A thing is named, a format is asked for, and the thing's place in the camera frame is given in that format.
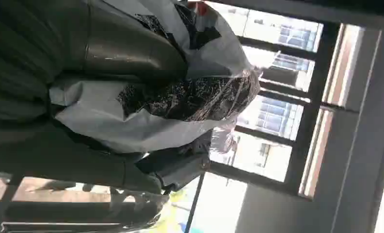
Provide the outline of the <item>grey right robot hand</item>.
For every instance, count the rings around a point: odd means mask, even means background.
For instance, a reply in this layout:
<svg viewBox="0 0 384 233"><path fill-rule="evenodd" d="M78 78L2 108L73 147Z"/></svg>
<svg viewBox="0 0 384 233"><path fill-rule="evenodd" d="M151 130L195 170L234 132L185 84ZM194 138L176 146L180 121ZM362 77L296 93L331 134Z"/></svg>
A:
<svg viewBox="0 0 384 233"><path fill-rule="evenodd" d="M91 17L82 70L62 74L49 91L56 125L76 143L126 157L164 189L182 189L210 144L182 50L152 14L105 3Z"/></svg>

